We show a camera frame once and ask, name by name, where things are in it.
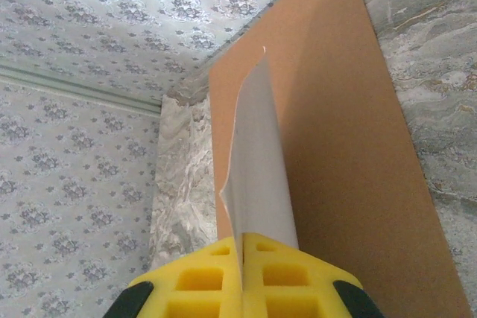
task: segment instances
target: gray marble surface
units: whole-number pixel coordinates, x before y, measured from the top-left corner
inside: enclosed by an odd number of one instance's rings
[[[477,0],[365,1],[459,276],[477,316]],[[165,96],[158,160],[164,168],[158,164],[157,183],[171,189],[168,194],[160,189],[154,205],[167,212],[174,211],[171,206],[188,212],[188,205],[206,206],[208,211],[203,217],[192,215],[192,220],[190,212],[182,215],[177,211],[175,221],[169,219],[166,231],[151,247],[153,262],[158,264],[170,259],[171,247],[175,255],[214,239],[212,231],[207,234],[215,219],[213,181],[204,179],[207,176],[195,179],[190,167],[212,176],[209,122],[200,127],[191,119],[194,110],[209,118],[204,73]],[[182,153],[185,147],[194,148],[191,156]],[[188,197],[194,190],[202,195],[195,200],[202,203],[195,201],[192,206]],[[158,219],[157,227],[164,229],[164,214]],[[173,225],[179,228],[175,233]]]
[[[208,98],[181,106],[165,96],[158,143],[151,269],[217,240]]]

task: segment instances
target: ceiling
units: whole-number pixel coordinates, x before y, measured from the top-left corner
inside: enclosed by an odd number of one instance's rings
[[[272,0],[0,0],[0,60],[161,98]]]

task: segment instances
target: marble-pattern wallpaper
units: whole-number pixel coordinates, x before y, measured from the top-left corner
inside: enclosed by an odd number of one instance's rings
[[[156,191],[149,248],[151,269],[217,241],[210,104],[162,102]]]
[[[0,317],[101,317],[148,269],[157,118],[0,83]]]
[[[477,0],[365,0],[477,317]]]
[[[0,60],[158,100],[272,0],[0,0]]]

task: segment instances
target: wallpaper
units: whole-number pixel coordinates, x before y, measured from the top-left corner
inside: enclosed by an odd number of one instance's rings
[[[148,268],[158,123],[0,83],[0,317],[101,317]]]
[[[272,0],[0,0],[0,60],[160,99]]]

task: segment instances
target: wall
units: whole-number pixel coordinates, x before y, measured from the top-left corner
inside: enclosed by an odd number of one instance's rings
[[[151,269],[217,241],[210,105],[164,96],[152,204]]]
[[[0,317],[100,317],[148,269],[158,132],[0,83]]]

